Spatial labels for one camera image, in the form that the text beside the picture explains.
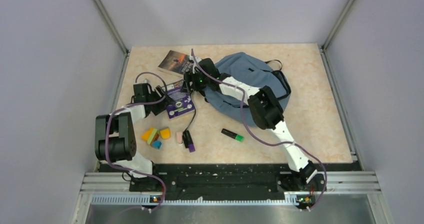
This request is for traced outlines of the purple cover book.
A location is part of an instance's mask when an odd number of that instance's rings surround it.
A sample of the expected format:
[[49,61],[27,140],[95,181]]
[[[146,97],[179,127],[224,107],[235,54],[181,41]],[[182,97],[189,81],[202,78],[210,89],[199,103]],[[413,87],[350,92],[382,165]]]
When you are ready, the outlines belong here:
[[167,116],[170,120],[181,117],[196,110],[195,105],[188,93],[182,92],[184,81],[167,85],[167,95],[173,99],[173,103],[166,107]]

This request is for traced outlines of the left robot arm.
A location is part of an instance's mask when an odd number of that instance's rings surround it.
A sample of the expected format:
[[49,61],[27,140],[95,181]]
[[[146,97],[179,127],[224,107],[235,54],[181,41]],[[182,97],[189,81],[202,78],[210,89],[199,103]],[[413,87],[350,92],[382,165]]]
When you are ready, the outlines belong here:
[[155,116],[173,103],[168,87],[149,83],[133,85],[130,103],[115,112],[99,115],[95,119],[94,153],[99,161],[111,162],[113,168],[141,178],[141,184],[149,191],[160,186],[159,175],[153,172],[153,162],[137,151],[134,124],[149,114]]

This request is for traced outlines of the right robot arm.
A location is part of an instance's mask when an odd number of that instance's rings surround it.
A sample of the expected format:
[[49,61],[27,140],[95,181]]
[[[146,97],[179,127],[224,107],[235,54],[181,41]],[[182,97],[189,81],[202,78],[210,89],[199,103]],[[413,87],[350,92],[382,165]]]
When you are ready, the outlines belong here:
[[307,157],[306,151],[292,137],[283,116],[283,108],[269,86],[255,87],[243,83],[227,73],[219,73],[211,59],[198,61],[190,56],[193,65],[183,74],[186,92],[201,92],[205,88],[235,98],[241,105],[247,105],[254,124],[272,132],[279,140],[292,172],[293,184],[299,190],[307,190],[318,173],[316,166]]

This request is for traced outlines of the dark sunset cover book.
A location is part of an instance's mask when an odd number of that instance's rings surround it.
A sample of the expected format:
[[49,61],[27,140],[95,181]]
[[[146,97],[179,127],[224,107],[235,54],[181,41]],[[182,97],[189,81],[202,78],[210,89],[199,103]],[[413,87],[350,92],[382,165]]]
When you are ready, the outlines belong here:
[[159,71],[182,78],[185,72],[192,70],[193,65],[194,60],[192,56],[170,50],[166,57],[158,65],[157,69]]

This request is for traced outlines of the blue student backpack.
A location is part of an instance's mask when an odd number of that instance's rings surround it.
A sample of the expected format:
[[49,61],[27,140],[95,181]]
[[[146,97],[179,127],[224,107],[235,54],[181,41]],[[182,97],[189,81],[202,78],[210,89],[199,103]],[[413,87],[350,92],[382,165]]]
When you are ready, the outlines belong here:
[[[282,71],[273,70],[267,61],[262,61],[244,52],[238,52],[225,56],[215,64],[215,67],[221,74],[229,74],[247,85],[258,88],[270,87],[281,107],[283,109],[287,107],[291,87]],[[204,89],[203,96],[205,101],[218,112],[242,122],[240,100],[213,91],[209,87]]]

